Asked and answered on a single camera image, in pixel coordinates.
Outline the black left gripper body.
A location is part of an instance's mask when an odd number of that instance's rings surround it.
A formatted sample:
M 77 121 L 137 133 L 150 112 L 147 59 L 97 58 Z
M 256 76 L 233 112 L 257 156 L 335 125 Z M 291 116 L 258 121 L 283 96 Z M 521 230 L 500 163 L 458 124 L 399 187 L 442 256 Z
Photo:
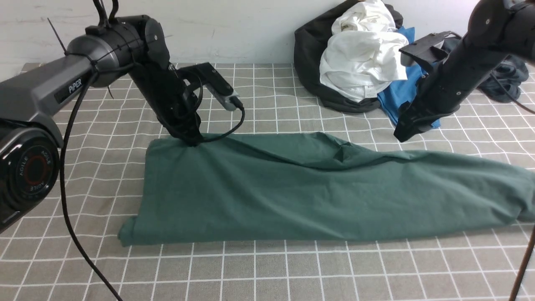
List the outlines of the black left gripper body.
M 182 74 L 172 64 L 135 63 L 128 73 L 168 133 L 187 145 L 199 145 L 203 136 L 197 114 L 203 100 L 199 76 Z

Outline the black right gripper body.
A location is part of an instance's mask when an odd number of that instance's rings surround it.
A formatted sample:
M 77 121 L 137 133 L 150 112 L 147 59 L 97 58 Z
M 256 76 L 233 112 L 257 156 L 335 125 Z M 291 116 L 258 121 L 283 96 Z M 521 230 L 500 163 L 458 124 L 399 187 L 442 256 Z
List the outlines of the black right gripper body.
M 459 110 L 467 96 L 508 56 L 495 47 L 479 47 L 458 38 L 445 39 L 441 49 L 422 38 L 400 52 L 404 65 L 412 59 L 427 74 L 418 81 L 413 100 L 401 105 L 394 130 L 399 142 L 430 131 L 434 122 Z

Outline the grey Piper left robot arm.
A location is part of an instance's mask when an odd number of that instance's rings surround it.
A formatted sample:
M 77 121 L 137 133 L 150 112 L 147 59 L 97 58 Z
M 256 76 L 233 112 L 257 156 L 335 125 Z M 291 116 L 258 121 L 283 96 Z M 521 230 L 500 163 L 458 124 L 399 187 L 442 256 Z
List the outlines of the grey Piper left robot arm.
M 202 137 L 197 99 L 172 70 L 158 21 L 138 15 L 87 27 L 63 57 L 1 82 L 1 231 L 55 185 L 64 139 L 54 116 L 126 74 L 172 137 Z

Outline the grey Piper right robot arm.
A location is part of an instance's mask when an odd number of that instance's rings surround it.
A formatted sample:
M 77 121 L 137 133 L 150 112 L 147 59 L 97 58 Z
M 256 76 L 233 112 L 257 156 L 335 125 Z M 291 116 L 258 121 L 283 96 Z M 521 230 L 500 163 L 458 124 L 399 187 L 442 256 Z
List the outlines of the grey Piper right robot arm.
M 467 33 L 449 53 L 436 45 L 450 32 L 428 34 L 401 48 L 404 66 L 426 71 L 413 101 L 401 105 L 394 137 L 405 142 L 460 109 L 460 104 L 508 55 L 534 61 L 534 3 L 528 0 L 481 0 Z

